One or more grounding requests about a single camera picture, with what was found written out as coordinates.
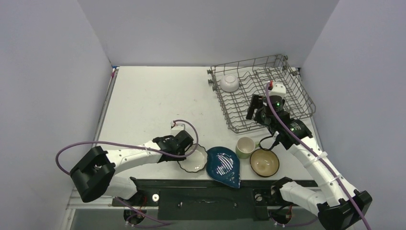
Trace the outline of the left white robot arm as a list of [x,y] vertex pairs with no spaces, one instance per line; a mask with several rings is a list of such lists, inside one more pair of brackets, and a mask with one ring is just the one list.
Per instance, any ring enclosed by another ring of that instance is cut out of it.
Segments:
[[125,149],[104,150],[96,146],[70,170],[69,176],[84,203],[101,196],[117,196],[137,206],[142,202],[142,191],[131,178],[118,174],[145,164],[182,161],[193,142],[193,137],[181,130],[175,136],[157,137],[140,146],[126,145]]

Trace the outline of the plain white bowl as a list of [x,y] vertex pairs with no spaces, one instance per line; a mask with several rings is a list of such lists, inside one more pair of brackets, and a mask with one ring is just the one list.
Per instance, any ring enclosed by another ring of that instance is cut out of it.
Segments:
[[220,87],[225,92],[235,92],[239,88],[239,80],[234,75],[225,75],[220,80]]

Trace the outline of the white scalloped black-rimmed dish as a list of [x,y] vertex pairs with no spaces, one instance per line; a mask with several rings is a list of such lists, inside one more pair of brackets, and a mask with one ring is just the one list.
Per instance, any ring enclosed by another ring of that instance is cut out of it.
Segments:
[[203,146],[199,144],[193,144],[192,146],[195,146],[195,152],[188,156],[185,160],[178,161],[177,163],[184,171],[188,173],[197,173],[205,168],[208,155]]

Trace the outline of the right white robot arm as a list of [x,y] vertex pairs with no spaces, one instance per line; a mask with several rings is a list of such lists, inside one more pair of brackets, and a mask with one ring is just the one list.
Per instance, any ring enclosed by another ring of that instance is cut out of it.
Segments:
[[283,105],[284,99],[280,96],[255,94],[246,118],[265,126],[275,138],[273,146],[282,144],[295,156],[321,191],[317,193],[283,177],[272,185],[271,201],[277,205],[293,203],[306,209],[317,216],[327,230],[345,230],[359,220],[370,229],[365,214],[372,203],[371,195],[356,189],[338,172],[306,124],[290,118]]

